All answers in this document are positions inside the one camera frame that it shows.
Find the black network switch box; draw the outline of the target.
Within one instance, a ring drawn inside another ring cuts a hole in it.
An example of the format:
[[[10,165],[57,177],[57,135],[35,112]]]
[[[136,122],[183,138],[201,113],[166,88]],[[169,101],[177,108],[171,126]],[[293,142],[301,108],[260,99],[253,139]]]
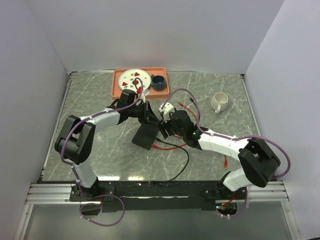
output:
[[[158,135],[158,132],[159,129],[157,124],[143,123],[138,128],[131,142],[145,150],[150,150]]]

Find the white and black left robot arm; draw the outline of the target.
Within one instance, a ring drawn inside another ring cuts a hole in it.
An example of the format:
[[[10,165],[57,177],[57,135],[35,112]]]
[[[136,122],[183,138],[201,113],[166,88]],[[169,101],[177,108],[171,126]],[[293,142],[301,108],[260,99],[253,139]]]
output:
[[[143,126],[157,134],[159,119],[153,112],[149,101],[133,90],[123,90],[120,98],[114,100],[104,110],[89,116],[66,118],[54,144],[61,161],[71,167],[81,195],[87,201],[94,201],[100,193],[99,179],[88,160],[95,133],[119,125],[128,118],[136,118]]]

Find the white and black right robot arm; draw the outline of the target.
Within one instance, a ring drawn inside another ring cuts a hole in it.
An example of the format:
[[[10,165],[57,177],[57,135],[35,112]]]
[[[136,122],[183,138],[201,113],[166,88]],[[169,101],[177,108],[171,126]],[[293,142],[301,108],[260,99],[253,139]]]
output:
[[[159,113],[158,126],[164,138],[178,135],[191,148],[213,151],[240,162],[239,169],[226,173],[220,180],[218,193],[223,199],[232,198],[237,190],[249,185],[264,188],[281,164],[265,140],[259,137],[237,140],[206,127],[198,128],[185,110],[160,108]]]

